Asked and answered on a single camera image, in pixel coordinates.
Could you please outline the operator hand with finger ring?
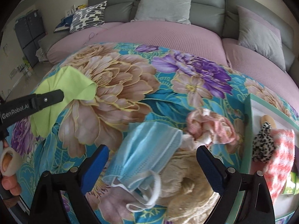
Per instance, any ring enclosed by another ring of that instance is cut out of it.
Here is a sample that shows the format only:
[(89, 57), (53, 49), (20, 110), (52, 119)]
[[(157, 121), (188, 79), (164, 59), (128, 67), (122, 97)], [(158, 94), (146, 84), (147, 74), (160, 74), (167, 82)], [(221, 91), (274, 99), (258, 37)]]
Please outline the operator hand with finger ring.
[(21, 163), (21, 156), (13, 148), (9, 147), (5, 139), (1, 140), (1, 184), (13, 196), (21, 194), (21, 186), (16, 177), (16, 172), (20, 168)]

